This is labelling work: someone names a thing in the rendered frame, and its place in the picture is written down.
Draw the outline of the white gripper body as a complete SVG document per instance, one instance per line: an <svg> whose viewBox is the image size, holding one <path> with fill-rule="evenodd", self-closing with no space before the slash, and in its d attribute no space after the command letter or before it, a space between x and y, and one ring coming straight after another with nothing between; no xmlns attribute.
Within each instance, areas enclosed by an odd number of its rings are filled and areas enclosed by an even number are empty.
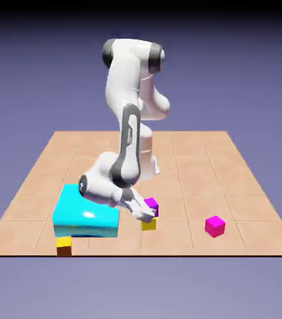
<svg viewBox="0 0 282 319"><path fill-rule="evenodd" d="M140 221L151 222L154 211L145 203L144 198L135 189L124 189L124 205Z"/></svg>

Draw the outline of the small magenta cube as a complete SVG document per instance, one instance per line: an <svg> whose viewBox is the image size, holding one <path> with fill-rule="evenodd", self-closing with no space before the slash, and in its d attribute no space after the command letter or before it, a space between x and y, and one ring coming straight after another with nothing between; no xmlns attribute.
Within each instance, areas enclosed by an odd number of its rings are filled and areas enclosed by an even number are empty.
<svg viewBox="0 0 282 319"><path fill-rule="evenodd" d="M205 231L215 238L225 233L225 221L218 216L212 216L205 220Z"/></svg>
<svg viewBox="0 0 282 319"><path fill-rule="evenodd" d="M154 198L145 198L145 203L154 211L154 217L159 216L159 204Z"/></svg>

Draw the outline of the small yellow cube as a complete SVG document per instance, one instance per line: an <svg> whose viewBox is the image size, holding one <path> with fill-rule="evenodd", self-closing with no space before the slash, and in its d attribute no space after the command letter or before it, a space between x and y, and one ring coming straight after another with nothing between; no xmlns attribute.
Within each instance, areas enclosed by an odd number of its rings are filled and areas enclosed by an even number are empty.
<svg viewBox="0 0 282 319"><path fill-rule="evenodd" d="M143 231L153 231L156 229L157 218L152 218L149 222L141 221L141 229Z"/></svg>
<svg viewBox="0 0 282 319"><path fill-rule="evenodd" d="M70 236L57 237L56 249L58 257L71 257L72 256L72 238Z"/></svg>

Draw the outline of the large cyan box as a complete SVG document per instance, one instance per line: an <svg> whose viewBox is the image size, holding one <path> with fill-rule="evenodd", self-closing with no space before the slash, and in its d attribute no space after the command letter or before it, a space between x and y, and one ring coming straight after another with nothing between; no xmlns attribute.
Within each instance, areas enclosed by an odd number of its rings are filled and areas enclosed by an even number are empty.
<svg viewBox="0 0 282 319"><path fill-rule="evenodd" d="M120 211L83 198L76 184L63 186L52 214L56 237L116 237Z"/></svg>

